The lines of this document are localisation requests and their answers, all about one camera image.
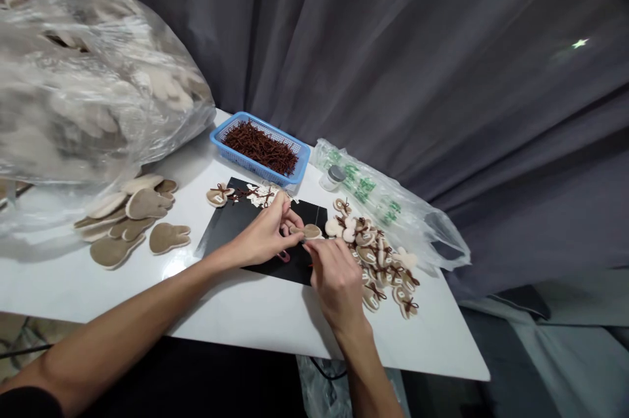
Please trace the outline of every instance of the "plastic bag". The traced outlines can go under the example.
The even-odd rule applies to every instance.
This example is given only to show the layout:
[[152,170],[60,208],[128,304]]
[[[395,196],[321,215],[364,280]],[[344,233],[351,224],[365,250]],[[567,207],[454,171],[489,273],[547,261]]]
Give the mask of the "plastic bag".
[[[347,376],[335,381],[327,380],[317,370],[308,356],[295,356],[299,366],[303,407],[309,418],[352,418],[352,400],[349,396]],[[345,371],[344,361],[315,359],[328,377],[336,377]],[[406,391],[402,374],[397,369],[385,368],[393,391],[402,406],[404,415],[409,417]]]
[[13,227],[76,216],[216,116],[184,45],[137,0],[0,0],[0,55],[0,177],[63,200],[18,201],[0,214]]
[[448,216],[396,180],[326,140],[317,140],[310,163],[321,171],[333,165],[344,169],[347,178],[341,186],[343,192],[387,232],[394,248],[404,247],[420,261],[447,271],[470,264],[470,249]]

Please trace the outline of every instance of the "black sheet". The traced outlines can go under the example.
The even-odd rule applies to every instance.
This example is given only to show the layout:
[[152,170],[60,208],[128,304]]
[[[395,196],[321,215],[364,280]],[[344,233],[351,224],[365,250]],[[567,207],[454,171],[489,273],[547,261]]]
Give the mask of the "black sheet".
[[[243,191],[248,190],[247,182],[236,178],[231,178],[227,186]],[[291,208],[301,217],[304,225],[313,223],[321,228],[322,233],[325,233],[324,229],[328,220],[327,209],[303,200],[299,203],[293,202]],[[197,246],[196,256],[207,256],[226,242],[233,240],[247,228],[260,210],[247,199],[235,204],[229,201],[223,208],[217,208]],[[274,257],[264,264],[245,267],[245,269],[309,286],[312,274],[312,268],[309,267],[312,263],[310,255],[301,244],[286,251],[290,254],[289,263],[284,263],[281,259]]]

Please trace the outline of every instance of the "gray curtain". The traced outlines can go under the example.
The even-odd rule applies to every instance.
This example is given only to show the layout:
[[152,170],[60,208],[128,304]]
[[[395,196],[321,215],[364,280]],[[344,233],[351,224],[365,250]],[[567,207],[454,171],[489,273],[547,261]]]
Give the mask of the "gray curtain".
[[218,105],[445,210],[459,299],[629,263],[629,0],[140,0]]

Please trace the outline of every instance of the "floor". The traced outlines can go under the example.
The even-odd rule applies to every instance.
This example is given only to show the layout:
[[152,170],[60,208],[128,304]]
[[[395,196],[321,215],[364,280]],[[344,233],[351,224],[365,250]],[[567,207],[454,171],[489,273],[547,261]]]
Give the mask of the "floor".
[[[59,342],[80,325],[0,312],[0,354]],[[0,360],[0,383],[17,374],[43,352]]]

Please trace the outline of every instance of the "blue plastic basket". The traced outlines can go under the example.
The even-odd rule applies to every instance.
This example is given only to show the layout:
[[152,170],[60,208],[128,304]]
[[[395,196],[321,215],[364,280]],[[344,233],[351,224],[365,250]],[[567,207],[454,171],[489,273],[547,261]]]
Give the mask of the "blue plastic basket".
[[[256,162],[223,144],[223,141],[225,141],[225,135],[227,135],[229,130],[242,121],[251,121],[251,124],[254,127],[264,131],[268,137],[274,139],[275,141],[292,145],[292,151],[295,155],[297,155],[297,164],[295,165],[295,171],[292,176],[287,177],[284,174],[278,174],[277,172],[263,166],[259,162]],[[235,162],[239,166],[250,170],[251,172],[259,175],[261,178],[269,182],[273,182],[288,191],[293,191],[297,187],[297,184],[301,182],[303,175],[306,172],[308,160],[310,159],[310,147],[307,144],[302,143],[301,141],[287,135],[283,131],[247,112],[235,113],[231,118],[210,133],[210,140],[218,146],[221,156],[228,161]]]

